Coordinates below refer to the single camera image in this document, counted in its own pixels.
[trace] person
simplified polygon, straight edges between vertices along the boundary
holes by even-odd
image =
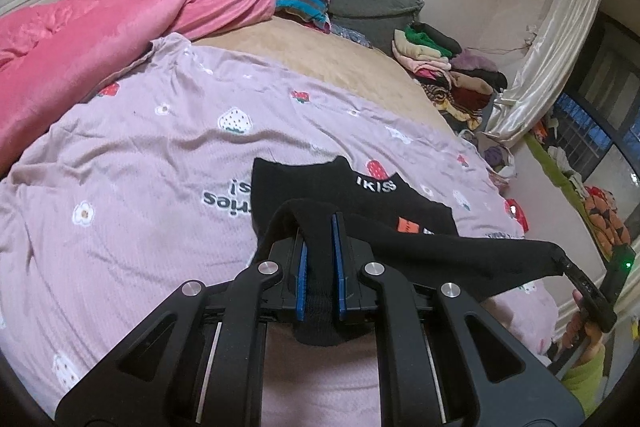
[[[579,306],[582,295],[578,290],[574,290],[574,300]],[[562,346],[571,347],[581,327],[582,318],[580,313],[576,312],[562,336]],[[589,416],[597,407],[595,394],[604,371],[605,347],[602,343],[602,330],[596,323],[587,321],[584,330],[591,341],[589,347],[574,367],[566,372],[562,378],[562,384],[578,399],[585,415]]]

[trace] green cloth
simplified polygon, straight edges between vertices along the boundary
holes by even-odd
[[[404,29],[404,34],[406,39],[411,42],[411,44],[418,44],[419,46],[428,46],[434,50],[438,50],[443,57],[451,58],[453,53],[451,53],[448,49],[443,48],[442,46],[437,45],[433,40],[431,40],[430,36],[428,36],[424,32],[417,32],[411,26],[407,26]]]
[[[569,369],[562,378],[562,385],[578,399],[586,416],[597,407],[594,399],[602,379],[604,354],[605,349],[602,346],[593,360]]]
[[[529,147],[533,158],[538,160],[538,163],[540,163],[540,166],[546,174],[546,177],[549,178],[549,181],[551,181],[554,186],[558,187],[562,191],[562,194],[564,194],[566,200],[569,201],[569,204],[571,204],[571,206],[575,208],[578,214],[580,214],[580,217],[584,221],[585,225],[587,225],[587,229],[589,229],[589,232],[591,233],[591,237],[593,238],[593,242],[596,244],[598,251],[600,252],[601,256],[606,259],[606,256],[604,255],[604,252],[602,251],[602,248],[600,247],[600,244],[596,238],[596,229],[589,219],[589,216],[587,216],[587,211],[584,209],[584,204],[582,203],[582,200],[580,199],[578,193],[575,191],[572,183],[564,174],[562,174],[562,171],[560,170],[558,165],[556,165],[554,159],[551,158],[551,156],[549,156],[544,149],[542,149],[542,145],[538,143],[538,140],[536,140],[536,138],[531,133],[527,133],[524,136],[524,141]]]

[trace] plush pink blanket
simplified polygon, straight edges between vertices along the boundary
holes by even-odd
[[[61,0],[0,18],[0,174],[149,41],[229,31],[274,9],[275,0]]]

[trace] white curtain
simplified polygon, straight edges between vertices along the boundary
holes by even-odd
[[[486,132],[513,146],[560,96],[600,0],[553,0],[513,84],[495,100]]]

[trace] hand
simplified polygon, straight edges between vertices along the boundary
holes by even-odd
[[[578,290],[574,290],[574,301],[578,306],[582,301],[582,295]],[[573,345],[574,338],[580,331],[580,328],[582,328],[582,317],[580,317],[580,312],[576,312],[567,324],[566,331],[562,336],[562,345],[564,347],[569,348]],[[596,323],[587,321],[584,325],[584,331],[587,333],[591,342],[580,359],[575,363],[574,367],[591,362],[602,347],[602,330]]]

